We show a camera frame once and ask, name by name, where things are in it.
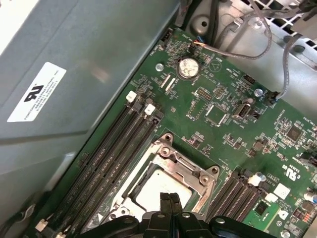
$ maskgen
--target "mounting hole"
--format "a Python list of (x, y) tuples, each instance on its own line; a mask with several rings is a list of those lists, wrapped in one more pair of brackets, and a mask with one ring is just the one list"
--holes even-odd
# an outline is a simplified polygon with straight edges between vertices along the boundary
[(211, 172), (212, 172), (213, 174), (216, 174), (216, 173), (218, 173), (218, 169), (217, 169), (217, 168), (213, 168), (213, 169), (211, 170)]

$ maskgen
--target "green pcb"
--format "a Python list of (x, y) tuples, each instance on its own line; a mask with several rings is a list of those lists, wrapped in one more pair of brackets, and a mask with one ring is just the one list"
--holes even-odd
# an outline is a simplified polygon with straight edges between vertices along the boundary
[[(316, 211), (310, 214), (303, 211), (304, 218), (294, 217), (293, 213), (303, 204), (307, 188), (315, 188), (317, 174), (299, 158), (317, 146), (313, 130), (316, 125), (283, 100), (268, 106), (265, 101), (271, 92), (221, 56), (201, 47), (189, 51), (193, 39), (174, 29), (166, 47), (160, 44), (154, 47), (31, 227), (54, 211), (80, 170), (80, 160), (97, 147), (124, 106), (127, 94), (134, 91), (147, 95), (164, 113), (153, 140), (171, 132), (173, 146), (195, 163), (206, 169), (220, 166), (215, 193), (234, 169), (248, 169), (266, 176), (268, 192), (277, 200), (263, 199), (266, 206), (258, 208), (260, 200), (245, 224), (276, 237), (292, 224), (302, 232), (291, 232), (291, 237), (303, 234)], [(190, 80), (177, 72), (179, 61), (186, 58), (199, 63), (198, 75)], [(163, 64), (162, 71), (156, 70), (158, 63)], [(33, 232), (30, 228), (29, 237), (33, 237)]]

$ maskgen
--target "dimm slot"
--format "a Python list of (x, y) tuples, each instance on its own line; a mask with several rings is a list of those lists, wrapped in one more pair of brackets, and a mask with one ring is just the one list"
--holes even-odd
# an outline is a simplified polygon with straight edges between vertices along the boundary
[(254, 193), (253, 196), (248, 200), (248, 204), (246, 205), (246, 207), (243, 208), (243, 210), (240, 212), (239, 216), (237, 217), (237, 221), (242, 222), (246, 218), (246, 216), (255, 206), (258, 198), (259, 195), (257, 193)]
[(72, 220), (76, 219), (76, 215), (81, 211), (82, 206), (85, 207), (86, 202), (90, 200), (92, 194), (94, 194), (94, 191), (99, 187), (100, 182), (103, 180), (104, 174), (112, 171), (113, 165), (114, 163), (116, 163), (116, 148), (121, 148), (122, 143), (122, 146), (125, 146), (125, 144), (129, 143), (131, 137), (134, 135), (134, 131), (132, 130), (132, 128), (134, 128), (135, 125), (139, 123), (139, 121), (142, 121), (140, 119), (143, 120), (142, 117), (135, 114), (132, 120), (130, 120), (129, 123), (122, 130), (123, 133), (120, 133), (119, 136), (112, 143), (109, 151), (107, 152), (108, 156), (105, 156), (105, 158), (102, 159), (100, 164), (97, 166), (97, 171), (95, 171), (94, 175), (89, 179), (85, 189), (82, 190), (79, 199), (75, 201), (75, 203), (64, 216), (65, 219), (62, 222), (62, 226), (59, 227), (61, 230), (66, 229), (72, 223)]
[(224, 216), (232, 218), (232, 219), (238, 216), (241, 206), (243, 206), (243, 204), (245, 203), (247, 197), (249, 196), (251, 192), (252, 191), (250, 191), (248, 187), (243, 187), (237, 194), (233, 204), (231, 204), (229, 212), (224, 214)]
[[(81, 183), (87, 179), (87, 172), (90, 170), (91, 165), (94, 165), (98, 162), (99, 158), (98, 155), (101, 151), (103, 151), (105, 146), (109, 143), (109, 139), (115, 135), (115, 132), (119, 128), (119, 126), (122, 124), (126, 116), (128, 115), (128, 112), (130, 111), (129, 107), (124, 107), (120, 114), (115, 118), (115, 121), (113, 122), (113, 126), (108, 130), (108, 132), (104, 135), (102, 138), (102, 141), (99, 143), (99, 145), (96, 147), (94, 152), (89, 155), (89, 158), (86, 160), (85, 166), (83, 166), (83, 169), (79, 172), (79, 174), (76, 176), (76, 179), (74, 180), (73, 184), (71, 185), (70, 189), (66, 193), (65, 197), (63, 198), (62, 202), (57, 207), (57, 213), (60, 211), (63, 211), (65, 207), (67, 207), (68, 203), (70, 203), (75, 197), (77, 189), (81, 186)], [(52, 217), (52, 220), (58, 219), (59, 215), (56, 214)]]
[(116, 184), (116, 181), (118, 179), (120, 179), (123, 174), (125, 173), (125, 170), (127, 168), (127, 166), (130, 163), (130, 159), (132, 159), (133, 157), (135, 157), (137, 155), (137, 153), (139, 152), (139, 150), (141, 149), (141, 147), (143, 146), (143, 144), (145, 143), (145, 141), (150, 137), (150, 135), (152, 134), (154, 128), (156, 125), (151, 124), (150, 126), (148, 126), (148, 128), (146, 129), (144, 135), (142, 136), (141, 140), (139, 141), (139, 143), (137, 144), (137, 146), (134, 147), (134, 150), (131, 154), (128, 155), (127, 158), (124, 158), (124, 165), (121, 167), (121, 169), (116, 173), (114, 179), (111, 182), (111, 185), (106, 187), (105, 191), (102, 193), (102, 195), (98, 198), (98, 201), (94, 203), (93, 207), (89, 207), (88, 208), (88, 214), (86, 216), (83, 216), (83, 218), (81, 219), (81, 221), (78, 223), (78, 225), (76, 225), (77, 227), (79, 227), (81, 230), (83, 228), (86, 227), (86, 225), (89, 223), (89, 221), (92, 219), (92, 216), (97, 212), (99, 206), (101, 205), (103, 199), (110, 193), (110, 191), (112, 191), (113, 187)]
[(229, 194), (238, 185), (238, 181), (235, 178), (230, 178), (228, 182), (220, 189), (215, 198), (211, 201), (210, 207), (207, 213), (207, 221), (209, 222), (219, 210), (222, 209), (224, 201), (228, 199)]

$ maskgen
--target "metal screw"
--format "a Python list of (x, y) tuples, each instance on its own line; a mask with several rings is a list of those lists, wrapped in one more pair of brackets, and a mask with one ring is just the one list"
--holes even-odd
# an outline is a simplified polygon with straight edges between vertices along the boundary
[(290, 238), (291, 237), (291, 234), (288, 232), (288, 230), (283, 230), (281, 232), (281, 237), (283, 238)]
[(217, 218), (216, 222), (219, 223), (219, 224), (224, 224), (225, 223), (224, 219), (222, 219), (222, 218)]
[(263, 90), (261, 88), (257, 88), (256, 90), (254, 90), (254, 95), (258, 98), (263, 96)]
[(202, 179), (203, 183), (207, 183), (209, 181), (209, 176), (208, 175), (203, 175), (201, 179)]
[(190, 214), (187, 213), (187, 212), (184, 212), (184, 213), (182, 214), (182, 217), (189, 218), (189, 217), (190, 217)]
[(162, 72), (164, 69), (164, 65), (162, 63), (158, 63), (157, 65), (155, 65), (155, 69), (158, 72)]
[(170, 150), (167, 147), (162, 148), (162, 154), (164, 156), (167, 156), (170, 154)]
[(125, 219), (124, 220), (124, 223), (125, 224), (130, 224), (130, 223), (132, 223), (133, 221), (131, 220), (131, 219), (129, 219), (129, 218), (127, 218), (127, 219)]

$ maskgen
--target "black cable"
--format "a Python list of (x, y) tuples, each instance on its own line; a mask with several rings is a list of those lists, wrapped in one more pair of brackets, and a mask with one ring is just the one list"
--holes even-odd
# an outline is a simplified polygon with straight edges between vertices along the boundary
[(209, 13), (209, 25), (208, 25), (208, 30), (207, 30), (207, 34), (206, 34), (206, 44), (210, 45), (210, 46), (214, 45), (215, 38), (217, 35), (218, 8), (219, 8), (219, 0), (212, 0), (211, 7), (210, 7), (210, 13)]

